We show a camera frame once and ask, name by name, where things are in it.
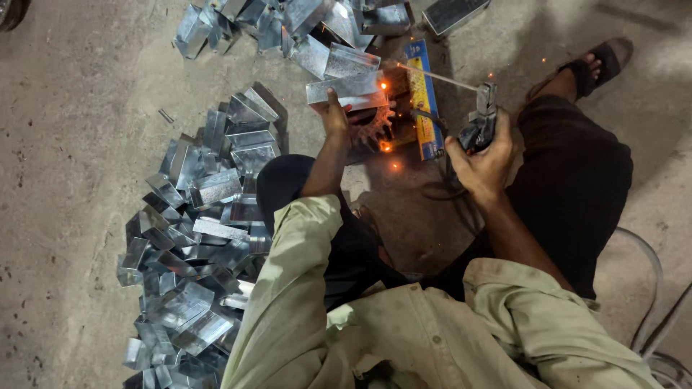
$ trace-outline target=black pants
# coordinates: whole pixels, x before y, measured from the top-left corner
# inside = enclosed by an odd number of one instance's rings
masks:
[[[595,298],[596,259],[612,235],[632,183],[630,148],[573,104],[556,96],[532,101],[518,120],[526,151],[507,195],[519,218],[555,262],[577,294]],[[257,203],[273,230],[273,212],[298,198],[313,158],[281,156],[259,174]],[[397,287],[406,279],[378,259],[374,231],[349,211],[343,196],[343,227],[332,241],[325,273],[328,309],[357,298],[382,280]],[[477,257],[493,257],[484,230],[450,266],[422,282],[464,300],[462,277]]]

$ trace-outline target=hand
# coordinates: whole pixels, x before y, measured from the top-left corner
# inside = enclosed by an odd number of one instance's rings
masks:
[[[351,110],[351,105],[341,107],[339,97],[332,88],[327,89],[327,96],[328,102],[312,106],[322,116],[322,123],[327,134],[325,142],[336,141],[344,147],[351,147],[351,125],[346,118],[346,112]]]
[[[502,194],[509,168],[514,160],[514,143],[509,114],[498,108],[495,139],[485,150],[468,156],[456,138],[445,140],[452,167],[481,209],[491,206]]]

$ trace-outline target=black sandal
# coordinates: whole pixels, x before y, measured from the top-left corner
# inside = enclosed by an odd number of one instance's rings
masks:
[[[576,78],[576,99],[579,100],[582,97],[586,97],[596,88],[619,75],[622,69],[629,63],[633,52],[634,46],[629,39],[622,37],[609,39],[587,52],[595,56],[594,61],[601,60],[599,67],[591,69],[589,64],[582,59],[564,64],[551,77],[531,88],[529,93],[527,93],[527,102],[533,99],[563,69],[570,69],[574,73],[574,78]],[[601,72],[598,78],[594,79],[591,74],[596,69],[600,69]]]

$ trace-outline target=shirt sleeve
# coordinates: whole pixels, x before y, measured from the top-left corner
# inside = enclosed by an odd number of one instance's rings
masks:
[[[275,212],[272,247],[248,301],[222,389],[307,388],[325,377],[339,379],[338,370],[322,371],[334,365],[325,345],[323,275],[331,239],[342,224],[339,210],[331,194],[301,198]]]
[[[661,388],[642,359],[608,336],[584,301],[549,274],[477,258],[464,283],[492,335],[520,350],[552,389]]]

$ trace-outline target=concrete floor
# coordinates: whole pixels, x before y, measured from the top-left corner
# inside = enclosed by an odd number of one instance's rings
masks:
[[[418,21],[427,4],[413,3]],[[0,34],[0,378],[8,388],[119,388],[132,374],[120,362],[135,334],[139,290],[121,289],[115,277],[124,225],[142,206],[144,178],[158,169],[168,139],[194,134],[208,108],[260,81],[285,100],[291,152],[320,149],[320,121],[304,104],[312,76],[257,56],[249,37],[225,57],[205,49],[183,60],[170,40],[184,7],[34,1],[16,30]],[[579,106],[632,148],[635,183],[620,225],[661,257],[667,307],[692,281],[691,17],[687,0],[495,0],[448,42],[428,40],[435,71],[470,82],[492,73],[499,101],[515,110],[561,62],[609,37],[634,41],[630,66]],[[418,27],[413,34],[424,36]],[[398,55],[391,48],[406,40],[382,52]],[[435,87],[442,116],[461,123],[473,96]],[[388,158],[347,168],[343,187],[371,207],[398,269],[434,273],[472,235],[450,203],[417,192],[437,179],[433,164]],[[596,291],[599,318],[619,341],[629,342],[652,286],[646,258],[613,237]],[[687,307],[661,347],[690,368],[691,326]]]

